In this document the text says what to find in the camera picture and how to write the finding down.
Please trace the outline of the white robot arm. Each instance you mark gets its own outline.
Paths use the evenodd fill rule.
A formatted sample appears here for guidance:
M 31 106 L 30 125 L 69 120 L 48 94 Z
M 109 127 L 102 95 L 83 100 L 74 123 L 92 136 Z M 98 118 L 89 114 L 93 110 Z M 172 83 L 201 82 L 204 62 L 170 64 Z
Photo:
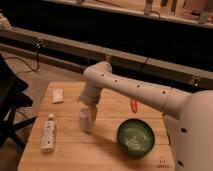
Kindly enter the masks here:
M 195 93 L 134 80 L 112 73 L 107 61 L 87 67 L 80 99 L 99 103 L 103 88 L 135 99 L 177 119 L 176 171 L 213 171 L 213 90 Z

